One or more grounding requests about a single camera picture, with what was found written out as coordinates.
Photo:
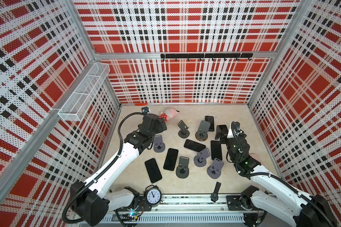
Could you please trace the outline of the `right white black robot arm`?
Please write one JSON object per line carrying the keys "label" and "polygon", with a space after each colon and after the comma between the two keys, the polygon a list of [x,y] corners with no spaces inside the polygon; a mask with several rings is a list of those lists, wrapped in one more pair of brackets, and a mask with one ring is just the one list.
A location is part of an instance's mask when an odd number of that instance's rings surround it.
{"label": "right white black robot arm", "polygon": [[218,125],[216,140],[226,145],[226,160],[234,165],[239,176],[267,189],[262,192],[258,187],[249,186],[241,192],[238,207],[246,211],[262,210],[292,227],[338,226],[332,209],[323,196],[312,196],[292,186],[250,155],[250,145],[239,122],[231,122],[230,127]]}

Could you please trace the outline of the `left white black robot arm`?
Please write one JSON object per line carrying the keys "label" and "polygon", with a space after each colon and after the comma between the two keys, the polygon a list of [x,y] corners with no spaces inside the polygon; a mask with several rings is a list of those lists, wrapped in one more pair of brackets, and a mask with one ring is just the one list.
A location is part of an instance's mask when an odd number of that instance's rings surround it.
{"label": "left white black robot arm", "polygon": [[76,181],[70,187],[70,199],[62,212],[62,221],[75,224],[85,221],[90,226],[99,224],[109,210],[128,207],[139,193],[131,187],[107,194],[113,182],[125,168],[146,149],[151,149],[156,134],[167,130],[164,118],[152,113],[139,112],[142,123],[123,137],[121,127],[125,120],[137,113],[126,116],[119,124],[119,149],[117,153],[96,173],[85,181]]}

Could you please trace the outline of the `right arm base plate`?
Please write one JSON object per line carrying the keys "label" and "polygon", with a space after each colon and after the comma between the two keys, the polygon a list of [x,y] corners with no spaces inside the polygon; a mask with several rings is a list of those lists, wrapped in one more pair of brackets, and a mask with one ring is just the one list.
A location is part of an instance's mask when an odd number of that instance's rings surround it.
{"label": "right arm base plate", "polygon": [[229,211],[258,211],[249,197],[244,195],[226,196],[226,204]]}

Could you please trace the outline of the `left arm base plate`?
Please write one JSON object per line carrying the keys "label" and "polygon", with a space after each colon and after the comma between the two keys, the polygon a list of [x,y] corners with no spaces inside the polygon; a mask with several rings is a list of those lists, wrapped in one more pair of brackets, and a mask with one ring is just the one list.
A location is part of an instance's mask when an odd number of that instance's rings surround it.
{"label": "left arm base plate", "polygon": [[135,209],[132,209],[132,206],[128,206],[128,207],[121,207],[118,208],[117,211],[118,212],[130,212],[130,211],[136,211],[136,212],[141,212],[141,211],[151,211],[152,210],[152,206],[150,206],[147,203],[147,200],[145,198],[145,196],[140,195],[139,200],[138,200],[138,204],[135,207]]}

